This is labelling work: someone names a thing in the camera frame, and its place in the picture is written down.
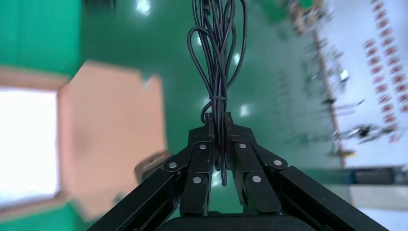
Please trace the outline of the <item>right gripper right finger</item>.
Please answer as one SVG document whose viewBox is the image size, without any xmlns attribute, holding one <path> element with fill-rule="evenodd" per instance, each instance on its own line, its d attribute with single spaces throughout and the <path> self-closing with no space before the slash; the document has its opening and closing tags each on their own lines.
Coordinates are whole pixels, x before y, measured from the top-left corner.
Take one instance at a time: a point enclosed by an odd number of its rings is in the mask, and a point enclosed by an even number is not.
<svg viewBox="0 0 408 231">
<path fill-rule="evenodd" d="M 384 227 L 307 174 L 260 146 L 250 128 L 224 120 L 243 214 L 238 231 L 382 231 Z"/>
</svg>

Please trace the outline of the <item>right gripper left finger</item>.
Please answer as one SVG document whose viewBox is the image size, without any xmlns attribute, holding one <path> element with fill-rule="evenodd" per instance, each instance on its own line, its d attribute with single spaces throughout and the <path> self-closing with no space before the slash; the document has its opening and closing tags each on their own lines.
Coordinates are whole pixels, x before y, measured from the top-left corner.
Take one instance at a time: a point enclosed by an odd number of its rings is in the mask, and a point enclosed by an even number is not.
<svg viewBox="0 0 408 231">
<path fill-rule="evenodd" d="M 180 231 L 169 218 L 185 206 L 187 215 L 204 216 L 213 171 L 214 125 L 210 113 L 205 125 L 189 131 L 188 144 L 145 177 L 126 197 L 89 227 L 90 231 Z"/>
</svg>

